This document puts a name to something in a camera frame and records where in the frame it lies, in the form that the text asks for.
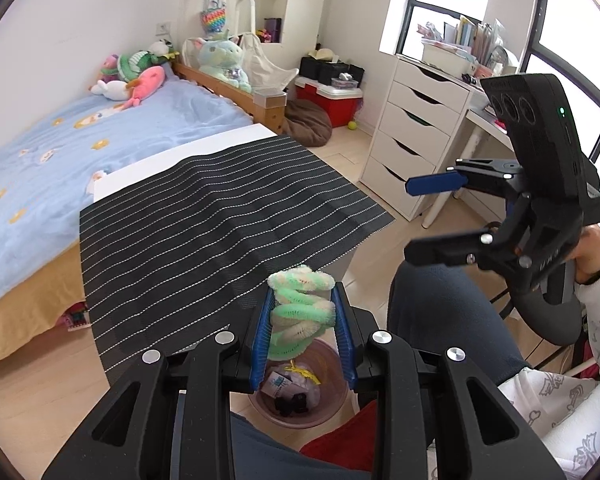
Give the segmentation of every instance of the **yellow bed skirt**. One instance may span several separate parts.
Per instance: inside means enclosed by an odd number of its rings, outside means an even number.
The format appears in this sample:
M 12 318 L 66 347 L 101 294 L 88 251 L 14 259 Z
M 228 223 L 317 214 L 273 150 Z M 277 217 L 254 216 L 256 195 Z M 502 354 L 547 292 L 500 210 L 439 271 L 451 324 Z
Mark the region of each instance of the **yellow bed skirt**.
M 76 242 L 0 298 L 0 360 L 53 328 L 79 301 L 84 301 L 84 288 Z

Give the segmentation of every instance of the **white and green fuzzy object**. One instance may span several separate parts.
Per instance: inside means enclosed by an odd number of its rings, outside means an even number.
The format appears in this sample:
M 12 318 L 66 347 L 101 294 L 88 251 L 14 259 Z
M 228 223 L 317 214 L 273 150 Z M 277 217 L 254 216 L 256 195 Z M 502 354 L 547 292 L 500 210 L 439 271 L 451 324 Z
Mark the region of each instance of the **white and green fuzzy object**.
M 278 303 L 270 314 L 268 357 L 272 361 L 295 359 L 336 320 L 333 302 L 306 292 L 331 290 L 335 280 L 325 272 L 300 266 L 270 275 L 267 283 Z

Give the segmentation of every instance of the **person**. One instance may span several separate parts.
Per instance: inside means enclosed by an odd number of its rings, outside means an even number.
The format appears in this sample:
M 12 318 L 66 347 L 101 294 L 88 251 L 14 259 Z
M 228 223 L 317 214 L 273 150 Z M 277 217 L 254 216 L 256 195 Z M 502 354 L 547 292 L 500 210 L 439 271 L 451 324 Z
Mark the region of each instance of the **person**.
M 589 342 L 600 366 L 600 227 L 583 229 L 570 258 L 576 262 L 576 295 L 586 308 Z M 461 269 L 403 262 L 390 289 L 388 330 L 429 352 L 462 348 L 528 421 L 568 479 L 582 478 L 600 456 L 600 382 L 532 370 L 493 305 Z M 425 400 L 423 409 L 431 443 L 433 421 Z M 238 480 L 274 480 L 279 466 L 286 480 L 370 477 L 300 455 L 237 416 L 232 430 Z M 429 479 L 435 480 L 431 446 L 427 458 Z

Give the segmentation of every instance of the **bed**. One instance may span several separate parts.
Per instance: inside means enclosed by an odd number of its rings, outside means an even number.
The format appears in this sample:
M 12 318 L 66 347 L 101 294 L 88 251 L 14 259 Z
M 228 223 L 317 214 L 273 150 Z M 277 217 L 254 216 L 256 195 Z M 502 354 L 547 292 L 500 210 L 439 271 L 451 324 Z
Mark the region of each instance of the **bed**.
M 84 300 L 78 213 L 104 174 L 253 122 L 282 130 L 283 102 L 257 105 L 177 63 L 167 72 L 164 87 L 138 108 L 88 96 L 0 150 L 0 360 Z

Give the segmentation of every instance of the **brown bean bag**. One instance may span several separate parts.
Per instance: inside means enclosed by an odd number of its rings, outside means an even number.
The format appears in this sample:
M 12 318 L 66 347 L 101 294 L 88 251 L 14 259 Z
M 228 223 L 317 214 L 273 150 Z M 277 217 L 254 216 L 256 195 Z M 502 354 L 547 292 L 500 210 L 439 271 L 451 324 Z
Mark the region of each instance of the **brown bean bag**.
M 296 99 L 286 104 L 284 134 L 308 148 L 324 146 L 331 139 L 331 120 L 322 108 L 305 99 Z

